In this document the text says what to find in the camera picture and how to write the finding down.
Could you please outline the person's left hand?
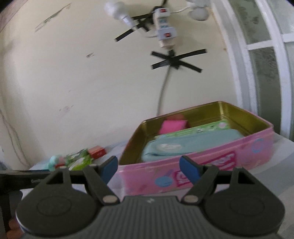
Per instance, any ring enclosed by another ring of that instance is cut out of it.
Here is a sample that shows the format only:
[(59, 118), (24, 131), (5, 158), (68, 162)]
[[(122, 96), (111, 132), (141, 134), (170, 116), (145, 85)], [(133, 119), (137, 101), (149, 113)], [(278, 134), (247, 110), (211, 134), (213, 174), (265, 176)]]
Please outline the person's left hand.
[(8, 223), (9, 230), (6, 233), (8, 239), (20, 239), (23, 236), (23, 231), (16, 218), (13, 218)]

